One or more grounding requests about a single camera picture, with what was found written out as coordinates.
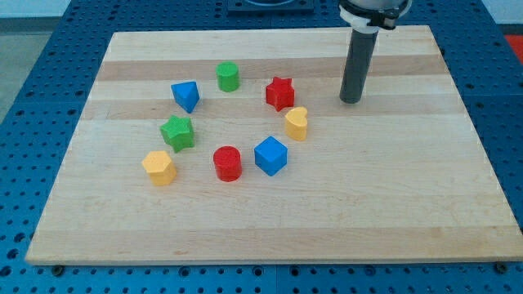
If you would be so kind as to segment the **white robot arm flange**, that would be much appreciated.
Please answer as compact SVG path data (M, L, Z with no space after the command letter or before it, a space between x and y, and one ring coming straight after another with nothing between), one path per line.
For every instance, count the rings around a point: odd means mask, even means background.
M339 0L340 17L359 33L393 30L412 0Z

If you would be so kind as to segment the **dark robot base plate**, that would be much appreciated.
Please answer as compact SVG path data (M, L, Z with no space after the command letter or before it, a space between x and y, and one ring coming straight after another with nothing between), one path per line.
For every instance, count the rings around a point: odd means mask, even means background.
M313 12L313 0L227 0L227 12Z

